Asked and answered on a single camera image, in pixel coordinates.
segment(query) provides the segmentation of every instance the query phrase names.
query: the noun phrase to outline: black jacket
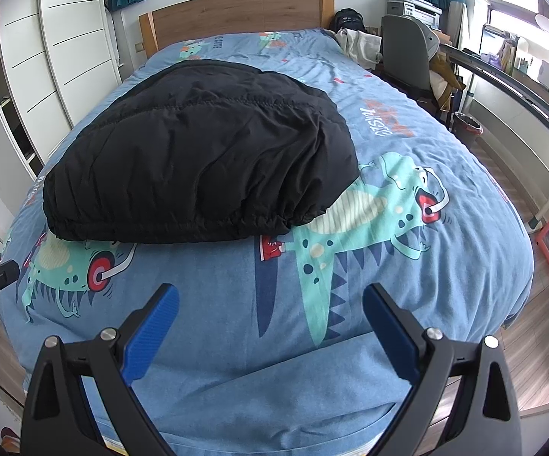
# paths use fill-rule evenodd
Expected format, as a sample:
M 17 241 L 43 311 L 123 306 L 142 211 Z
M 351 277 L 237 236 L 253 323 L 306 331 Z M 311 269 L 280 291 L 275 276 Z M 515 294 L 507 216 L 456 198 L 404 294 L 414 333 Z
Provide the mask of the black jacket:
M 46 177 L 44 212 L 66 240 L 284 234 L 357 176 L 348 127 L 323 91 L 252 66 L 186 61 L 82 130 Z

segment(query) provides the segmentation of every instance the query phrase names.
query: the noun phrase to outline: chair backrest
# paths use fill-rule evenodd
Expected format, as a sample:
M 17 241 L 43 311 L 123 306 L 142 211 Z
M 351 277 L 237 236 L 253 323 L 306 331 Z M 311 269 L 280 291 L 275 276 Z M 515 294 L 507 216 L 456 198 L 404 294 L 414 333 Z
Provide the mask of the chair backrest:
M 412 19 L 382 17 L 382 56 L 386 74 L 410 87 L 431 89 L 426 41 Z

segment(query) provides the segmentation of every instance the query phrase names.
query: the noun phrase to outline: blue gripper pad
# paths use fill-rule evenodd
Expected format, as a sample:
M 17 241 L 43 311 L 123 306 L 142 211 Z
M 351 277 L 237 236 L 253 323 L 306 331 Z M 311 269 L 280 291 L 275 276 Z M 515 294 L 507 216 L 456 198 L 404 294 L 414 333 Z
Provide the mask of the blue gripper pad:
M 397 375 L 415 385 L 420 380 L 418 349 L 374 286 L 363 291 L 363 312 Z
M 180 308 L 180 295 L 177 288 L 173 285 L 162 286 L 167 287 L 163 296 L 125 346 L 121 376 L 127 385 L 146 375 L 164 337 L 177 317 Z

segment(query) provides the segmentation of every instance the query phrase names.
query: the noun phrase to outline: metal bolt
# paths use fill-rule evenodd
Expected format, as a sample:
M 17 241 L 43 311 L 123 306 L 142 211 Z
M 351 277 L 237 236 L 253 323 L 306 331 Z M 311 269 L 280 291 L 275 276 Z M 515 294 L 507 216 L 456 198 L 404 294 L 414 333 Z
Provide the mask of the metal bolt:
M 435 341 L 439 341 L 443 337 L 443 333 L 439 328 L 428 328 L 426 330 L 426 335 Z
M 117 331 L 114 328 L 106 328 L 100 332 L 99 337 L 104 341 L 112 341 L 117 336 Z
M 486 336 L 483 338 L 485 346 L 489 348 L 498 348 L 498 340 L 494 336 Z
M 53 348 L 55 346 L 57 346 L 57 336 L 49 336 L 46 340 L 45 340 L 45 346 L 47 348 Z

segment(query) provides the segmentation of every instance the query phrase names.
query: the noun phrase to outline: wooden headboard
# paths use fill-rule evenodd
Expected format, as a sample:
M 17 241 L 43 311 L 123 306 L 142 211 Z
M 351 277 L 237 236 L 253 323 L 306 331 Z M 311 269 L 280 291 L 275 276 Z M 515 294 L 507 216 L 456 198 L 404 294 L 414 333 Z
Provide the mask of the wooden headboard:
M 233 33 L 329 27 L 334 0 L 190 0 L 140 15 L 146 55 L 175 42 Z

